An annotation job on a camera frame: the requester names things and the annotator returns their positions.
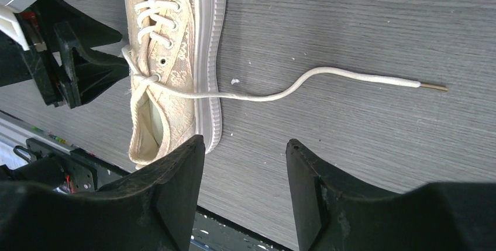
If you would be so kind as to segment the beige lace sneaker with laces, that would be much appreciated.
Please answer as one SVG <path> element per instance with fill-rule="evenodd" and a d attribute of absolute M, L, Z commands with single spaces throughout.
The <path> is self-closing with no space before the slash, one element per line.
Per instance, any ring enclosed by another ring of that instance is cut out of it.
<path fill-rule="evenodd" d="M 317 67 L 273 95 L 218 90 L 218 53 L 226 0 L 125 0 L 129 44 L 132 137 L 128 155 L 137 169 L 166 156 L 194 135 L 206 152 L 222 134 L 221 99 L 270 102 L 285 98 L 318 74 L 358 81 L 445 91 L 446 87 L 397 77 Z"/>

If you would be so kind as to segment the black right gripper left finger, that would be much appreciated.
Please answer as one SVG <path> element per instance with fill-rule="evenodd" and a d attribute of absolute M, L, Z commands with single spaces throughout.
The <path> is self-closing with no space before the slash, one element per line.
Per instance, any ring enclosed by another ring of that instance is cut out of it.
<path fill-rule="evenodd" d="M 1 166 L 2 250 L 188 250 L 205 158 L 194 135 L 94 192 L 62 194 L 64 174 Z"/>

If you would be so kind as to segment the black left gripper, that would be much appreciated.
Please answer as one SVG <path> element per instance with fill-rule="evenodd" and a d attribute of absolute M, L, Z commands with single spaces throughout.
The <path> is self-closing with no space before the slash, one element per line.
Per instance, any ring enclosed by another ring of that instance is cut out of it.
<path fill-rule="evenodd" d="M 37 0 L 20 14 L 1 9 L 1 86 L 32 80 L 46 105 L 88 104 L 128 76 L 123 58 L 94 50 L 121 40 L 64 0 Z"/>

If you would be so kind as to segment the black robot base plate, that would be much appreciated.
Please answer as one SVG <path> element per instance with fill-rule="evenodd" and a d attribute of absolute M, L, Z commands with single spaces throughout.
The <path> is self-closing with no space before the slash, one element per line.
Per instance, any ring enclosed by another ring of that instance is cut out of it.
<path fill-rule="evenodd" d="M 13 152 L 25 165 L 1 166 L 2 250 L 284 249 L 198 206 L 200 135 L 134 173 L 34 138 Z"/>

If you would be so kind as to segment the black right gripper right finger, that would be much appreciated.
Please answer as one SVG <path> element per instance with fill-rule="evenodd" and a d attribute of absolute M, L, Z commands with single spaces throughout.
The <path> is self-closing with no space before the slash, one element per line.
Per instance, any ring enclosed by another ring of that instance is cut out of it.
<path fill-rule="evenodd" d="M 437 182 L 399 194 L 286 149 L 300 250 L 494 250 L 495 184 Z"/>

